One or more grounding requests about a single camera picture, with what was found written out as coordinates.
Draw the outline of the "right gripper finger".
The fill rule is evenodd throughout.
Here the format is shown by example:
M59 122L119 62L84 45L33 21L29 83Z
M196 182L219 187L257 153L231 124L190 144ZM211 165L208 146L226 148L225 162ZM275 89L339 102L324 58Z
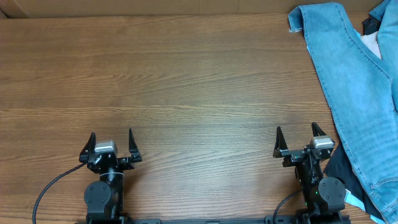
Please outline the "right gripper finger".
M288 153L289 149L285 141L282 129L280 126L277 127L275 146L273 151L273 157L284 157Z
M319 127L316 122L312 122L312 133L314 137L326 136L326 133Z

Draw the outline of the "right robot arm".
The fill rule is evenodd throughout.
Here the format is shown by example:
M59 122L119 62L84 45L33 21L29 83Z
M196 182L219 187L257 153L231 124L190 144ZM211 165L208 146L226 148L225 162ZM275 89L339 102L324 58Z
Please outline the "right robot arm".
M346 189L336 177L325 177L320 163L331 157L335 142L317 123L312 123L313 137L301 150L289 150L281 127L277 127L273 157L282 158L284 167L294 167L300 189L281 201L272 215L271 223L347 224L349 216L343 216ZM305 208L289 217L278 216L278 211L290 198L303 194Z

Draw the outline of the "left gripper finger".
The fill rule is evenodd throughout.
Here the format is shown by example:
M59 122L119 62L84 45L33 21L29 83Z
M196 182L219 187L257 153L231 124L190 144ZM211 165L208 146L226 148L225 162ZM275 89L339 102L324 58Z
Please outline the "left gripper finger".
M137 144L134 140L132 129L129 129L129 152L131 153L133 162L141 162L141 153L138 150Z
M95 151L95 145L96 145L96 134L91 133L91 136L90 136L88 142L86 143L86 145L80 152L80 155L79 155L80 162L87 163L89 161L90 156Z

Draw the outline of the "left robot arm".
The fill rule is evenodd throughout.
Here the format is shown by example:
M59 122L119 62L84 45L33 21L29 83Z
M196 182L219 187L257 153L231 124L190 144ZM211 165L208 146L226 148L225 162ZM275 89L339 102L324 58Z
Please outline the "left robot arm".
M79 161L99 175L99 180L87 186L84 201L87 206L87 223L132 223L124 210L124 171L132 170L142 161L141 154L129 130L129 157L118 157L116 143L112 140L96 142L92 133L79 155Z

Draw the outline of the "light blue denim jeans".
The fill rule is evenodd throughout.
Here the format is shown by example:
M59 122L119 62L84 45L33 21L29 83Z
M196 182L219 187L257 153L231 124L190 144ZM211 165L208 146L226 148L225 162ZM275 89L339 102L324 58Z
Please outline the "light blue denim jeans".
M379 54L361 40L337 2L300 5L290 30L303 32L343 149L386 223L397 222L397 2L371 11Z

